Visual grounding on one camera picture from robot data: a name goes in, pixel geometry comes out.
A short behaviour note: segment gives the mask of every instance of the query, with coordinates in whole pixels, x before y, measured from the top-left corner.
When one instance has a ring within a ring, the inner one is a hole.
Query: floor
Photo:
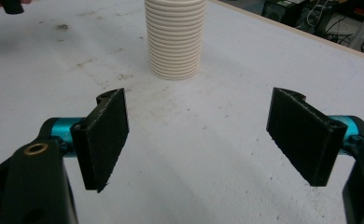
[[[227,3],[234,7],[242,8],[246,11],[255,13],[260,15],[263,10],[263,6],[266,0],[218,0],[220,2]],[[335,13],[330,20],[327,29],[330,28],[329,34],[338,34],[340,36],[347,36],[346,38],[339,38],[339,44],[347,46],[349,40],[354,36],[354,33],[357,32],[358,28],[361,25],[361,21],[356,21],[349,17],[346,17],[343,21],[337,24],[337,21],[341,19],[343,15]],[[360,38],[359,44],[355,47],[356,50],[360,50],[360,45],[364,41],[364,35]]]

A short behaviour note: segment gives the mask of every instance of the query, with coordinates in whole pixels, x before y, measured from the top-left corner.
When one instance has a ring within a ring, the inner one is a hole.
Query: textured black pad
[[[298,92],[274,88],[267,131],[311,186],[326,186],[347,126],[304,100]]]
[[[71,128],[77,159],[86,189],[104,189],[121,149],[129,125],[124,89],[97,97],[98,106]]]

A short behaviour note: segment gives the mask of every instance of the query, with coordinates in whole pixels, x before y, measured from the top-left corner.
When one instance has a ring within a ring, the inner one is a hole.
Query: white paper cup
[[[200,68],[205,0],[145,0],[150,68],[165,79]]]

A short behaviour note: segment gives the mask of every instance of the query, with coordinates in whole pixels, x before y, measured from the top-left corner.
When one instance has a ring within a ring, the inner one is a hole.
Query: white table
[[[273,87],[327,115],[364,119],[364,55],[208,2],[200,72],[151,74],[143,0],[37,1],[0,9],[0,162],[52,117],[85,117],[125,88],[131,132],[110,184],[84,190],[80,223],[344,223],[353,159],[311,188],[266,132]]]

